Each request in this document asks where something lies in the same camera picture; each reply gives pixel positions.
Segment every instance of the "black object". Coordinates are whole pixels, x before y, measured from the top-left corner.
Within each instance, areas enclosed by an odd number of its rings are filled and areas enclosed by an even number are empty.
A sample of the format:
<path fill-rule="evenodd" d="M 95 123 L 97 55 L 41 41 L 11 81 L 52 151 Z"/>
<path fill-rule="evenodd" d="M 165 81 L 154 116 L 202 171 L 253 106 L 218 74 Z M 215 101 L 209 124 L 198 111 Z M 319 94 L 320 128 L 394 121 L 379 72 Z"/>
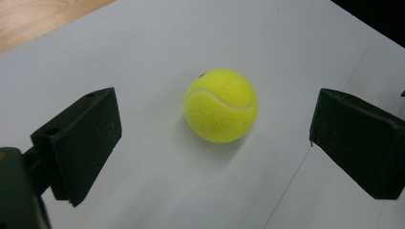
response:
<path fill-rule="evenodd" d="M 84 95 L 35 131 L 24 155 L 0 148 L 0 229 L 49 228 L 40 197 L 49 186 L 56 199 L 77 206 L 121 133 L 116 93 L 109 88 Z"/>
<path fill-rule="evenodd" d="M 351 94 L 322 89 L 309 131 L 367 193 L 397 199 L 405 186 L 405 121 Z"/>
<path fill-rule="evenodd" d="M 397 0 L 331 0 L 405 48 L 405 13 Z"/>

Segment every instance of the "wooden floor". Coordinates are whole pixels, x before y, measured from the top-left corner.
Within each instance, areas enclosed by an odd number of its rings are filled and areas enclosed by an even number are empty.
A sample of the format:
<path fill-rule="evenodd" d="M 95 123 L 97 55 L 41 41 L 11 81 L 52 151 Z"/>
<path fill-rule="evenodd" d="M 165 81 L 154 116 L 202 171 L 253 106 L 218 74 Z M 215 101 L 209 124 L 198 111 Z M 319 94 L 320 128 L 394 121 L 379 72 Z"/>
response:
<path fill-rule="evenodd" d="M 115 0 L 1 0 L 0 53 L 22 45 Z"/>

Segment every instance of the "white table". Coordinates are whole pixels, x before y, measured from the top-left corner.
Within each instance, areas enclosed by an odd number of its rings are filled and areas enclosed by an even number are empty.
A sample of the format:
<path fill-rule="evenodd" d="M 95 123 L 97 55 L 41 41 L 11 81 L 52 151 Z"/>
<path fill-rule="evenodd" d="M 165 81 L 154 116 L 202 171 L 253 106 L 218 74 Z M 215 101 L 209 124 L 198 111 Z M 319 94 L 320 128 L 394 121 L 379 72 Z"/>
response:
<path fill-rule="evenodd" d="M 33 131 L 113 86 L 122 139 L 77 208 L 43 195 L 53 228 L 403 228 L 405 195 L 368 196 L 310 148 L 309 125 L 321 88 L 405 118 L 404 60 L 331 1 L 121 0 L 0 55 L 0 146 L 25 152 Z M 245 75 L 260 102 L 230 144 L 196 137 L 182 114 L 188 85 L 215 68 Z"/>

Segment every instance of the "tennis ball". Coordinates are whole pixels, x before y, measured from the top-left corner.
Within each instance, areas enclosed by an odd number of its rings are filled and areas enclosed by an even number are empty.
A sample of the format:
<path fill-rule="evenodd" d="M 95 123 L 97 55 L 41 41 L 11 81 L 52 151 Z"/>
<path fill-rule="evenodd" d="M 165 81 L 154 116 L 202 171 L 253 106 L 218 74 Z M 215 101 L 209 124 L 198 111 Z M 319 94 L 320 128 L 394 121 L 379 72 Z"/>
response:
<path fill-rule="evenodd" d="M 212 70 L 197 78 L 184 96 L 184 114 L 200 137 L 225 143 L 243 136 L 258 113 L 256 94 L 240 74 Z"/>

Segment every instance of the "yellow tennis ball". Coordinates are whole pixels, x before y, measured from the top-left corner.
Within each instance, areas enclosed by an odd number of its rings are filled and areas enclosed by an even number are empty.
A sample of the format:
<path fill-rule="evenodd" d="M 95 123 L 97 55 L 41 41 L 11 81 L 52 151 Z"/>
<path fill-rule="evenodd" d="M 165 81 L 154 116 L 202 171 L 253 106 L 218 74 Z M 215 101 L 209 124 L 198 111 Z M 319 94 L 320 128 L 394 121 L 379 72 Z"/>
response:
<path fill-rule="evenodd" d="M 231 70 L 212 70 L 197 78 L 184 97 L 184 113 L 200 137 L 224 143 L 243 136 L 258 113 L 250 83 Z"/>

